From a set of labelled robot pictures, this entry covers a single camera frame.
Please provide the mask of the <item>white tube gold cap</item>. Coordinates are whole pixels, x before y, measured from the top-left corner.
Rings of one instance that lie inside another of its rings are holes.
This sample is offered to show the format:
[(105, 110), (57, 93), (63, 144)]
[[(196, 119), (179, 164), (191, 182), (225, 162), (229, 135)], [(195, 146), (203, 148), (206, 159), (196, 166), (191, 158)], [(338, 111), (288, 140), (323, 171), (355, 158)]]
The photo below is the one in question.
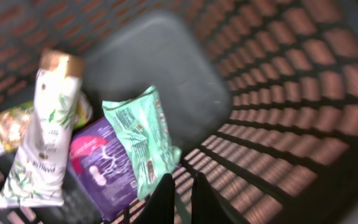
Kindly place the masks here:
[(83, 71), (83, 59), (43, 51), (32, 119), (0, 191), (0, 208), (63, 205), (63, 179)]

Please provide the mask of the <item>purple pad package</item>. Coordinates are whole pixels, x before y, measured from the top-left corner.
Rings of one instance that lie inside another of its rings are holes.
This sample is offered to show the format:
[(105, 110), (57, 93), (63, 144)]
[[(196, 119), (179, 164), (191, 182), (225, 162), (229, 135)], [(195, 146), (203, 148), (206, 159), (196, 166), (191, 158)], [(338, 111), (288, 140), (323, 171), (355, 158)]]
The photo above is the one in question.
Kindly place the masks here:
[(67, 168), (103, 220), (114, 220), (137, 198), (131, 160), (105, 117), (73, 136)]

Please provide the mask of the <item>green yellow snack pouch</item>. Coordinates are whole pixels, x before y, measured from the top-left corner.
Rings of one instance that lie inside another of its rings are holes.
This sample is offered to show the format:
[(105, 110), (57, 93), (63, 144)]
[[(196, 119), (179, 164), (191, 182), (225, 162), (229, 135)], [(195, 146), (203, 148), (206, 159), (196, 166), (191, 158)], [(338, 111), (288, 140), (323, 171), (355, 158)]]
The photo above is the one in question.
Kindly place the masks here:
[(39, 112), (40, 127), (47, 136), (36, 144), (38, 157), (45, 161), (64, 157), (60, 141), (67, 142), (68, 130), (83, 127), (93, 115), (84, 93), (78, 94), (77, 104), (74, 105), (72, 97), (68, 95), (38, 92), (33, 103), (24, 103), (0, 112), (0, 156), (19, 147), (34, 111)]

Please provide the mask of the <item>mint green snack packet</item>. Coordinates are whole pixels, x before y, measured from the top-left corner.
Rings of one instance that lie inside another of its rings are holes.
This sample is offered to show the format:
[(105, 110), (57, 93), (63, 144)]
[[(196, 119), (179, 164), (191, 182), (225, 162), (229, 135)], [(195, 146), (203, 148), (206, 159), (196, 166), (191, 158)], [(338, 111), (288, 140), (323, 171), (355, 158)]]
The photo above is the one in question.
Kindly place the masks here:
[(172, 143), (159, 92), (150, 86), (131, 100), (103, 101), (102, 108), (131, 161), (137, 198), (142, 200), (164, 174), (176, 169), (181, 158), (181, 149)]

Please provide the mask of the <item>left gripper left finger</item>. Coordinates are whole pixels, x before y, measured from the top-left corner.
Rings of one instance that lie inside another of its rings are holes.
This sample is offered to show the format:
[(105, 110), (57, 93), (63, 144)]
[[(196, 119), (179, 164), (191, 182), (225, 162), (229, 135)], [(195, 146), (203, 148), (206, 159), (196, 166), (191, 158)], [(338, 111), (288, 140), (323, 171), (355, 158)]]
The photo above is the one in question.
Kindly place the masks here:
[(171, 174), (165, 174), (133, 224), (173, 224), (174, 207), (175, 183)]

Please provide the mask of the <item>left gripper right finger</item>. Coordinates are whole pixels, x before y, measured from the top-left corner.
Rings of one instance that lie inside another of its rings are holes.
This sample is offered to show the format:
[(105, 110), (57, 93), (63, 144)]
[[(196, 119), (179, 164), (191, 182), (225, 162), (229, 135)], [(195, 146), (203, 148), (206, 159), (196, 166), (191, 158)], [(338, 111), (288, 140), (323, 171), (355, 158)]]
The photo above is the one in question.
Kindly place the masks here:
[(193, 181), (191, 195), (192, 224), (233, 224), (216, 198), (206, 176), (199, 172)]

